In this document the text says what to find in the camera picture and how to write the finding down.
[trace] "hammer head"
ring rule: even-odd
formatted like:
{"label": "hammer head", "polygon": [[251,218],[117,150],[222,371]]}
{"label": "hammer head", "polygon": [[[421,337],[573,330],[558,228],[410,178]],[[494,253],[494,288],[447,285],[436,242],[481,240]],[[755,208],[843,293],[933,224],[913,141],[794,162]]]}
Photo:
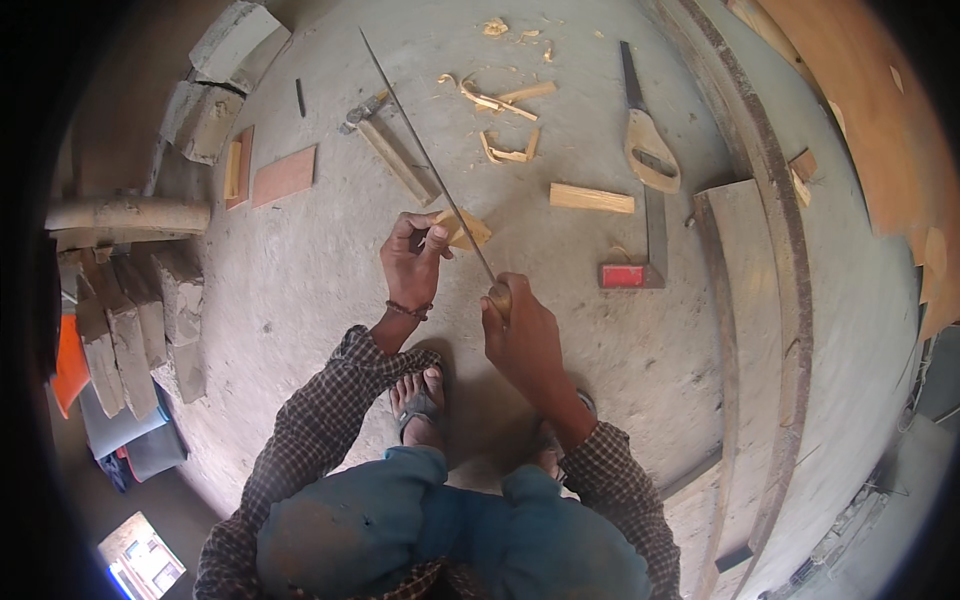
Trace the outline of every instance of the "hammer head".
{"label": "hammer head", "polygon": [[380,93],[371,96],[367,100],[364,100],[356,108],[351,108],[347,113],[346,122],[341,123],[340,127],[337,128],[337,131],[343,135],[349,134],[356,129],[357,123],[359,123],[361,119],[369,119],[375,112],[380,110],[380,107],[386,104],[386,99],[387,90],[385,89]]}

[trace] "person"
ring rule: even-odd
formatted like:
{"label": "person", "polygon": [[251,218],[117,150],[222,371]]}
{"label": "person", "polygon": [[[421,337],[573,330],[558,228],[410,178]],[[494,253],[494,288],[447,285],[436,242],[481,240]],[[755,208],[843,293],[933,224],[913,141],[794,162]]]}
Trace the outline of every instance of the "person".
{"label": "person", "polygon": [[[680,549],[653,481],[567,376],[557,320],[523,275],[498,276],[509,321],[486,297],[481,318],[487,358],[543,417],[544,448],[502,496],[444,485],[444,363],[400,351],[451,257],[435,214],[397,219],[380,250],[386,312],[352,327],[277,412],[240,507],[204,545],[195,597],[680,598]],[[330,475],[388,389],[399,445]],[[560,468],[579,502],[560,496]]]}

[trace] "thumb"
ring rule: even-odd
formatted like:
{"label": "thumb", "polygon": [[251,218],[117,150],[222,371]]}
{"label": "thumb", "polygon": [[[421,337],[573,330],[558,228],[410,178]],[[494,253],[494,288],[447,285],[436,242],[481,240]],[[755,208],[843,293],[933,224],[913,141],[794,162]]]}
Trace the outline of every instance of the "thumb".
{"label": "thumb", "polygon": [[500,311],[493,306],[493,302],[484,296],[480,299],[480,307],[483,309],[482,321],[483,332],[486,338],[487,358],[493,362],[500,355],[503,349],[503,317]]}
{"label": "thumb", "polygon": [[440,260],[440,253],[446,248],[446,237],[448,235],[449,233],[442,225],[435,225],[430,228],[423,240],[421,256],[428,256],[432,260]]}

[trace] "saw handle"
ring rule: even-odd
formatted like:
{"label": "saw handle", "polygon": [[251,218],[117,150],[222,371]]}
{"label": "saw handle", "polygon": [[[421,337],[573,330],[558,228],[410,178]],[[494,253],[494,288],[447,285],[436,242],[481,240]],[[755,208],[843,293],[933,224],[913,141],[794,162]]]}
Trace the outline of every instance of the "saw handle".
{"label": "saw handle", "polygon": [[510,288],[506,283],[499,281],[487,292],[488,298],[493,302],[497,312],[503,317],[504,323],[510,322],[510,309],[514,307],[514,297],[510,294]]}
{"label": "saw handle", "polygon": [[[648,167],[634,155],[634,150],[642,151],[658,158],[676,173],[674,176],[665,175],[652,167]],[[630,109],[630,122],[627,124],[627,142],[624,148],[627,162],[636,176],[644,185],[657,189],[666,194],[676,194],[680,190],[680,166],[673,153],[666,147],[650,115],[639,108]]]}

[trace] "blue pants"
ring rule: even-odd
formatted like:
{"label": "blue pants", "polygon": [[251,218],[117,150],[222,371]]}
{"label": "blue pants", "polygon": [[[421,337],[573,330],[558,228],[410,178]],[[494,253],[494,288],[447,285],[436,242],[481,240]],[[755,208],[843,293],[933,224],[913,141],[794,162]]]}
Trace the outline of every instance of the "blue pants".
{"label": "blue pants", "polygon": [[542,469],[503,479],[503,496],[443,485],[446,460],[398,446],[323,477],[275,504],[257,538],[266,589],[321,598],[377,596],[414,564],[448,557],[472,565],[493,598],[640,598],[647,563],[613,525]]}

